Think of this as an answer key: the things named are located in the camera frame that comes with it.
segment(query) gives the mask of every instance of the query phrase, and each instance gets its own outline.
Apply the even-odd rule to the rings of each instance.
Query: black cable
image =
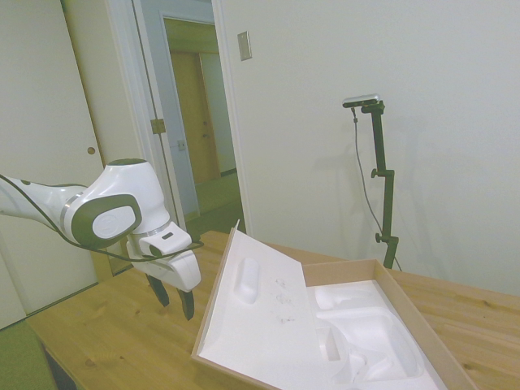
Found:
[[[381,228],[381,224],[379,223],[379,220],[374,214],[374,211],[372,210],[371,201],[368,199],[368,194],[366,193],[366,184],[365,184],[365,176],[363,174],[363,167],[361,165],[361,159],[359,158],[359,149],[358,149],[358,117],[356,116],[356,109],[354,107],[351,107],[350,110],[352,110],[352,114],[354,115],[354,132],[355,132],[355,145],[356,145],[356,157],[357,157],[357,164],[359,166],[359,171],[361,173],[361,180],[363,183],[363,192],[365,193],[365,199],[366,204],[368,205],[368,208],[370,210],[370,213],[372,214],[372,217],[374,218],[375,223],[377,223],[377,227],[379,228],[379,232],[383,234],[383,229]],[[397,266],[399,267],[399,271],[403,271],[401,269],[401,264],[397,261],[397,258],[394,257],[394,260],[396,261]]]
[[[193,243],[198,244],[197,246],[189,246],[188,248],[179,250],[174,253],[167,253],[162,256],[154,256],[154,257],[149,257],[149,258],[127,258],[127,257],[121,256],[121,255],[118,255],[116,253],[107,252],[105,250],[89,248],[88,246],[77,244],[76,242],[69,240],[68,237],[65,236],[61,230],[59,230],[59,227],[56,226],[56,223],[54,223],[54,221],[52,219],[50,219],[50,217],[45,213],[45,211],[42,210],[41,207],[33,199],[31,199],[31,197],[27,193],[25,193],[25,191],[23,189],[21,189],[20,187],[18,187],[18,185],[16,185],[11,180],[9,180],[9,178],[0,174],[0,179],[4,180],[11,187],[13,187],[16,191],[18,191],[22,195],[22,197],[24,197],[34,207],[43,216],[43,218],[45,218],[45,220],[50,224],[51,230],[54,230],[55,232],[57,232],[59,234],[59,236],[62,237],[68,244],[73,245],[76,248],[90,250],[92,252],[97,252],[99,254],[106,254],[113,258],[118,258],[120,260],[124,260],[125,262],[151,262],[153,260],[159,260],[160,258],[173,257],[178,254],[182,254],[183,252],[188,252],[189,250],[198,249],[198,248],[201,248],[202,246],[204,246],[203,242],[201,242],[200,240],[196,240]]]

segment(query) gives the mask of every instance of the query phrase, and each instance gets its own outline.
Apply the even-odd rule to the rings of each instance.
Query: cardboard box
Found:
[[[236,230],[192,357],[260,388],[477,389],[378,261],[302,264]]]

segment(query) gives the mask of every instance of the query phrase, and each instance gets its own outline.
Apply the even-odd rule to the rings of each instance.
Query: black metal stand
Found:
[[[372,171],[372,178],[376,176],[384,177],[383,227],[381,229],[381,234],[375,234],[375,240],[387,244],[387,253],[384,256],[383,265],[386,268],[392,268],[393,260],[396,257],[399,238],[392,236],[393,179],[395,172],[387,169],[384,158],[383,125],[381,124],[381,115],[384,112],[383,101],[381,100],[375,104],[363,106],[361,112],[363,114],[372,115],[375,161],[377,165],[377,168]]]

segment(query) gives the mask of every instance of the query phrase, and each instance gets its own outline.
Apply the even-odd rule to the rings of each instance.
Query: box lid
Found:
[[[196,355],[277,388],[323,386],[301,264],[234,231],[222,267]]]

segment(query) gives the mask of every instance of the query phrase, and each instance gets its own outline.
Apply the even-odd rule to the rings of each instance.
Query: white door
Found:
[[[102,161],[59,0],[2,1],[0,74],[0,173],[92,184]],[[0,255],[26,313],[97,281],[88,251],[34,221],[0,217]]]

